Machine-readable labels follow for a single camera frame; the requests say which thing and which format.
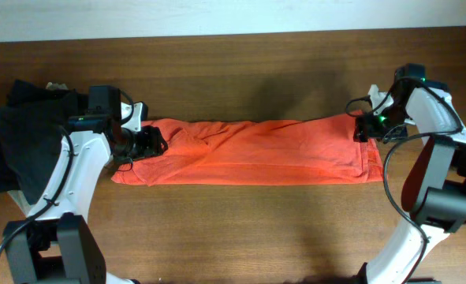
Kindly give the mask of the orange soccer t-shirt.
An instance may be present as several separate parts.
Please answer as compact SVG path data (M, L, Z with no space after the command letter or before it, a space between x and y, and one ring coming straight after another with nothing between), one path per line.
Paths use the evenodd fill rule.
M147 121L169 145L159 157L122 166L125 185L334 185L381 181L373 140L353 139L346 114L310 121Z

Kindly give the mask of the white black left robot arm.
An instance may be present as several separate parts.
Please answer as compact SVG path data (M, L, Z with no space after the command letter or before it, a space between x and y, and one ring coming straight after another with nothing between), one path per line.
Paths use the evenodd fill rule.
M0 245L15 283L123 283L106 268L89 227L99 175L114 159L132 164L168 148L141 116L72 116L67 121L14 118L0 139L22 193L24 219L6 225Z

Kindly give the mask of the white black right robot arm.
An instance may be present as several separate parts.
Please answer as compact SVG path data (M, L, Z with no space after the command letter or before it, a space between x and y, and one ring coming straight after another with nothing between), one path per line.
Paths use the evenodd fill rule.
M408 63L394 73L386 92L372 85L363 100L371 110L355 115L354 139L393 143L382 171L402 145L422 140L423 149L396 202L400 215L384 249L364 263L357 283L414 283L417 267L439 243L466 226L466 127L452 104L447 84L429 80L423 65Z

